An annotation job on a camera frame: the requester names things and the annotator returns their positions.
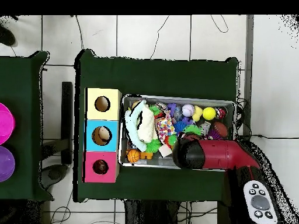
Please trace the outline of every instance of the yellow box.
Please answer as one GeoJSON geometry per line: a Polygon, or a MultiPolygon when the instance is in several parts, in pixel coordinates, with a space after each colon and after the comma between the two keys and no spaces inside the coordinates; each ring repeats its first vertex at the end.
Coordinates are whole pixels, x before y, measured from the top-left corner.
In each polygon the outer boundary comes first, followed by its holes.
{"type": "Polygon", "coordinates": [[[87,119],[119,120],[121,93],[117,89],[88,87],[85,92],[85,97],[87,96],[87,119]]]}

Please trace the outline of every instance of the pink bowl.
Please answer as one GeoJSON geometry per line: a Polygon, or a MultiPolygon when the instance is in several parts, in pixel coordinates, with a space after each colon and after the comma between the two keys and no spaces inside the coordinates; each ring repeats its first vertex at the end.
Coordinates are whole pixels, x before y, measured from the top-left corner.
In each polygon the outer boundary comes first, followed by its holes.
{"type": "Polygon", "coordinates": [[[15,128],[15,119],[6,106],[0,103],[0,145],[8,140],[15,128]]]}

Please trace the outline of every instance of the white ball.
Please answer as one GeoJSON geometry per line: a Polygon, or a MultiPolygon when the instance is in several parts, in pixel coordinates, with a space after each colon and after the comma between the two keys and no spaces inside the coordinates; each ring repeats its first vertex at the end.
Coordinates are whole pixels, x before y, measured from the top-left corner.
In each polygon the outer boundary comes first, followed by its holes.
{"type": "Polygon", "coordinates": [[[190,104],[184,105],[182,112],[185,117],[191,117],[194,114],[194,107],[190,104]]]}

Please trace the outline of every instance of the metal tray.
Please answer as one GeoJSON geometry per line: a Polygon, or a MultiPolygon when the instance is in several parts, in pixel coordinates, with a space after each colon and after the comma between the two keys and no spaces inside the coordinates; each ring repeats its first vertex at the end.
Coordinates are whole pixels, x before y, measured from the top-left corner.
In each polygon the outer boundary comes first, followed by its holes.
{"type": "MultiPolygon", "coordinates": [[[[121,101],[121,109],[122,115],[124,116],[124,112],[131,108],[132,104],[137,100],[146,100],[147,104],[155,104],[157,102],[161,102],[164,104],[176,103],[181,106],[185,104],[197,105],[201,108],[205,107],[225,107],[227,110],[227,115],[222,119],[218,120],[225,124],[228,128],[228,138],[230,140],[235,139],[237,134],[235,123],[237,120],[237,105],[233,101],[223,101],[223,100],[202,100],[202,99],[190,99],[190,98],[178,98],[178,97],[162,97],[162,96],[148,96],[148,95],[140,95],[140,96],[132,96],[130,94],[126,94],[123,96],[121,101]]],[[[119,163],[123,166],[138,166],[138,167],[159,167],[164,169],[180,169],[175,165],[172,159],[172,155],[167,157],[162,157],[159,152],[154,153],[151,160],[148,159],[140,159],[138,162],[131,164],[126,159],[126,150],[130,149],[127,147],[127,137],[126,130],[123,128],[123,121],[120,123],[120,142],[119,142],[119,154],[118,159],[119,163]]],[[[200,121],[197,125],[200,125],[204,122],[203,117],[200,118],[200,121]]]]}

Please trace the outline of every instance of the orange basketball toy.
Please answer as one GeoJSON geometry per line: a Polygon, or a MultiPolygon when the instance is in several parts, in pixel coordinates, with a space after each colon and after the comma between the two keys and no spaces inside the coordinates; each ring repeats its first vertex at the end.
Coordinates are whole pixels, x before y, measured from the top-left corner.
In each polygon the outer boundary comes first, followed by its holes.
{"type": "Polygon", "coordinates": [[[128,162],[130,163],[134,163],[137,162],[140,158],[140,152],[136,149],[131,149],[128,153],[127,153],[127,159],[128,162]]]}

